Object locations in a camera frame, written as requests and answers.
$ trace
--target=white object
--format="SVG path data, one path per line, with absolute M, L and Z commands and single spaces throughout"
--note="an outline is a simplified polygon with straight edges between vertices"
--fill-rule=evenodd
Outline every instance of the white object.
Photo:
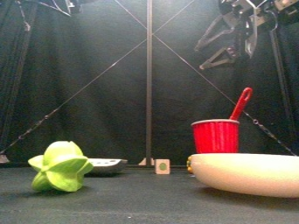
M 143 161 L 139 163 L 139 165 L 146 165 L 146 157 Z M 151 158 L 151 165 L 155 165 L 155 160 Z
M 262 196 L 299 197 L 299 157 L 208 153 L 191 155 L 197 179 L 217 189 Z
M 91 174 L 110 174 L 122 172 L 127 167 L 127 160 L 119 158 L 90 158 L 94 165 Z
M 157 159 L 154 161 L 154 171 L 157 174 L 170 174 L 171 173 L 170 159 Z

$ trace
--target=small white block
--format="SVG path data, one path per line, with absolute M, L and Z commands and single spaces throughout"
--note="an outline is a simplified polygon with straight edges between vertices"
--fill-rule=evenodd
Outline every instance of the small white block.
M 170 174 L 171 173 L 170 159 L 157 159 L 154 161 L 154 171 L 157 174 Z

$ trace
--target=black backdrop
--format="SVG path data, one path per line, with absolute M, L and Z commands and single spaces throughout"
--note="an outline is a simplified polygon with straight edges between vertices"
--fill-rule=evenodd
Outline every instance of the black backdrop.
M 83 12 L 73 17 L 38 8 L 7 143 L 67 103 L 10 149 L 10 160 L 27 161 L 62 140 L 74 141 L 91 158 L 126 158 L 135 165 L 146 157 L 146 7 L 147 1 L 99 0 L 85 4 Z M 7 16 L 18 13 L 11 10 Z M 163 42 L 154 36 L 153 157 L 170 158 L 174 165 L 185 165 L 195 152 L 191 123 L 229 118 L 234 109 L 234 104 L 202 76 L 234 101 L 244 89 L 253 87 L 248 112 L 288 145 L 296 141 L 290 137 L 269 33 L 260 35 L 257 52 L 248 65 L 216 67 L 199 73 L 191 69 L 224 45 L 218 41 L 201 52 L 194 51 L 218 15 L 218 1 L 154 0 L 154 34 Z M 22 22 L 21 19 L 11 21 L 15 25 Z M 3 24 L 2 29 L 14 29 L 9 25 Z M 297 24 L 293 29 L 285 27 L 286 39 L 294 39 L 296 27 Z M 2 38 L 9 43 L 15 35 L 14 32 Z M 285 55 L 293 55 L 292 59 L 286 56 L 284 59 L 298 116 L 298 64 L 290 67 L 289 63 L 290 60 L 298 63 L 298 51 L 288 43 Z M 6 81 L 11 78 L 6 73 L 2 76 Z M 252 119 L 244 115 L 240 120 L 241 152 L 288 154 Z

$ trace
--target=black fabric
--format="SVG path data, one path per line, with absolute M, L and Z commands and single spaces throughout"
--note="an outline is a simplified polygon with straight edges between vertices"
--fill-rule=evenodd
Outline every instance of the black fabric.
M 77 192 L 35 192 L 33 168 L 0 168 L 2 223 L 297 224 L 298 199 L 224 192 L 187 171 L 126 169 L 86 177 Z
M 146 7 L 138 0 L 95 1 L 73 17 L 39 8 L 10 141 L 67 103 L 7 152 L 13 161 L 27 161 L 62 140 L 74 141 L 91 158 L 125 158 L 138 164 L 146 157 Z M 248 112 L 292 144 L 268 33 L 260 35 L 249 64 L 198 73 L 191 68 L 230 41 L 221 39 L 194 51 L 218 15 L 218 1 L 154 1 L 153 156 L 170 158 L 174 165 L 185 165 L 195 152 L 191 124 L 230 118 L 236 105 L 216 87 L 236 102 L 253 87 Z M 241 152 L 288 154 L 245 115 L 240 132 Z

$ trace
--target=metal pole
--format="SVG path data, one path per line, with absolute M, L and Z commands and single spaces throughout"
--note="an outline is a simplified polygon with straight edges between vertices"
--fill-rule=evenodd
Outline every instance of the metal pole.
M 273 43 L 273 50 L 276 55 L 276 67 L 277 67 L 278 79 L 280 79 L 282 96 L 284 96 L 285 114 L 286 114 L 288 123 L 289 123 L 290 138 L 293 142 L 296 140 L 296 118 L 294 118 L 294 113 L 292 109 L 290 94 L 289 94 L 288 82 L 286 82 L 286 70 L 284 66 L 277 31 L 270 32 L 270 38 Z
M 147 0 L 147 90 L 146 90 L 146 165 L 151 165 L 153 159 L 153 12 L 154 2 Z

